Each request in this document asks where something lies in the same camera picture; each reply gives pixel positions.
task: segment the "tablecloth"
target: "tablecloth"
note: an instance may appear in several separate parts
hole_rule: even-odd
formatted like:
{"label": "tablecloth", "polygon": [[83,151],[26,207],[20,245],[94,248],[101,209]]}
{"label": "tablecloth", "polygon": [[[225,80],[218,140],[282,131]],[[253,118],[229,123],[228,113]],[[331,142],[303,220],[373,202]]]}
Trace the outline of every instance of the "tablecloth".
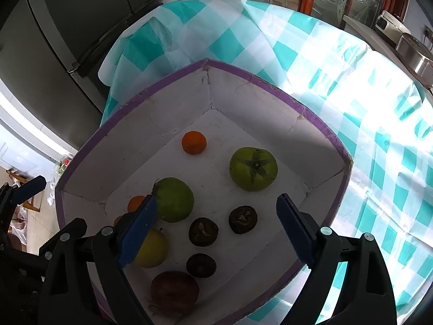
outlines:
{"label": "tablecloth", "polygon": [[[128,28],[105,58],[99,77],[111,91],[103,121],[150,84],[206,57],[278,86],[340,137],[354,166],[331,227],[375,236],[403,322],[432,283],[433,109],[423,87],[365,42],[296,11],[244,0],[178,1]],[[341,263],[318,321],[332,315],[345,270]],[[307,276],[304,268],[239,324],[279,324]]]}

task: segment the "floor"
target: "floor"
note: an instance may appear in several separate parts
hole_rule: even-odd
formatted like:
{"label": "floor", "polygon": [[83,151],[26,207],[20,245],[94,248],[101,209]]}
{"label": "floor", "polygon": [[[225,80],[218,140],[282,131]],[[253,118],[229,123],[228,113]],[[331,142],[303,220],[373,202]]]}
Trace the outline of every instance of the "floor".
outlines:
{"label": "floor", "polygon": [[49,205],[47,198],[51,189],[48,187],[35,197],[34,206],[39,207],[41,212],[29,210],[27,221],[27,252],[39,254],[39,248],[53,237],[58,231],[55,204]]}

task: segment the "purple trim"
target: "purple trim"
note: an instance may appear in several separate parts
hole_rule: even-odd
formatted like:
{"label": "purple trim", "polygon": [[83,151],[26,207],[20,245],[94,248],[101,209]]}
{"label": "purple trim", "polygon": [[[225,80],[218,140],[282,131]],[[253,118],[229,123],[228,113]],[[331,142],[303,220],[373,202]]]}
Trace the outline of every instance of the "purple trim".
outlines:
{"label": "purple trim", "polygon": [[[65,172],[60,177],[59,182],[57,183],[56,189],[55,189],[55,200],[56,200],[56,207],[57,207],[57,219],[60,228],[63,228],[66,225],[66,219],[64,217],[64,207],[61,197],[61,192],[63,191],[66,183],[68,182],[69,178],[71,177],[72,173],[75,171],[75,169],[81,164],[81,162],[85,159],[85,157],[92,151],[95,146],[107,135],[111,129],[116,126],[116,124],[122,120],[123,117],[125,117],[128,113],[130,113],[132,110],[134,110],[137,106],[139,106],[143,101],[148,99],[151,95],[155,94],[159,90],[163,89],[167,85],[171,84],[172,82],[175,82],[176,80],[179,80],[186,75],[193,73],[197,71],[198,69],[201,69],[205,66],[211,66],[214,68],[218,68],[220,70],[227,71],[231,74],[234,74],[238,77],[241,77],[252,84],[255,84],[256,86],[262,88],[263,90],[269,92],[270,94],[274,95],[275,97],[279,98],[281,101],[289,105],[292,109],[297,111],[298,113],[302,114],[311,124],[313,124],[318,130],[320,130],[321,133],[331,142],[331,144],[334,146],[334,148],[337,150],[337,152],[340,154],[341,159],[346,163],[347,171],[345,172],[341,185],[339,187],[339,190],[337,192],[337,195],[334,199],[333,204],[331,205],[331,208],[326,215],[325,220],[323,221],[324,225],[330,225],[333,221],[337,211],[338,207],[341,203],[341,200],[343,199],[344,192],[346,191],[346,188],[349,184],[349,172],[352,168],[352,159],[344,147],[341,140],[338,138],[338,136],[332,132],[332,130],[314,113],[312,112],[308,107],[301,104],[299,101],[291,97],[289,94],[285,93],[284,91],[280,90],[279,88],[269,84],[268,82],[264,81],[263,79],[253,75],[252,73],[249,73],[245,70],[242,70],[240,68],[237,68],[235,66],[226,64],[224,62],[216,61],[216,60],[209,60],[209,59],[203,59],[198,62],[195,62],[193,64],[190,64],[184,68],[181,68],[180,70],[162,78],[158,82],[152,84],[148,88],[144,89],[142,92],[135,95],[133,98],[131,98],[128,102],[126,102],[124,105],[122,105],[95,133],[92,135],[92,137],[84,144],[84,146],[79,150],[79,152],[75,155],[74,159],[71,161],[71,163],[66,168]],[[236,312],[228,315],[227,317],[219,320],[214,325],[231,325],[235,323],[236,321],[244,318],[248,314],[251,314],[253,311],[255,311],[257,308],[265,304],[270,298],[275,296],[279,291],[281,291],[282,288],[284,288],[300,271],[303,264],[297,260],[295,263],[287,270],[286,273],[274,284],[272,285],[268,291],[261,294],[259,297],[257,297],[255,300],[250,302],[247,306],[244,308],[237,310]],[[103,310],[110,316],[113,317],[110,311],[110,307],[108,305],[107,300],[102,296],[102,294],[99,292],[99,290],[95,287],[95,295],[96,298]]]}

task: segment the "cooking pot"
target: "cooking pot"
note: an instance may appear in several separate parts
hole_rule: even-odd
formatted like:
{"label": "cooking pot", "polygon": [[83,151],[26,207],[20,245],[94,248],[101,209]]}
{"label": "cooking pot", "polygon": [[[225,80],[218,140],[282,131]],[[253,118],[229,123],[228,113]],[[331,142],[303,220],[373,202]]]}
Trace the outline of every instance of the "cooking pot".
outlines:
{"label": "cooking pot", "polygon": [[400,60],[428,85],[433,85],[433,54],[414,36],[403,33],[395,48]]}

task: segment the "small orange fruit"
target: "small orange fruit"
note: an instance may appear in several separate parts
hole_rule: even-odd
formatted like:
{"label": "small orange fruit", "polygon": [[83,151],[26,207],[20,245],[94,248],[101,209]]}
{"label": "small orange fruit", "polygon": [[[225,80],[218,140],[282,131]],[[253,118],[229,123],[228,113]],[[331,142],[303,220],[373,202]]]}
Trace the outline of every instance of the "small orange fruit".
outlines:
{"label": "small orange fruit", "polygon": [[188,132],[182,138],[182,148],[190,155],[200,154],[206,148],[206,138],[200,132]]}
{"label": "small orange fruit", "polygon": [[128,203],[128,212],[132,213],[135,210],[137,210],[143,200],[144,200],[143,195],[137,195],[135,197],[132,197]]}
{"label": "small orange fruit", "polygon": [[122,216],[123,216],[123,215],[120,215],[120,216],[116,217],[116,219],[115,219],[114,222],[113,222],[113,226],[116,226],[116,225],[117,225],[117,223],[120,221],[120,219],[122,218]]}

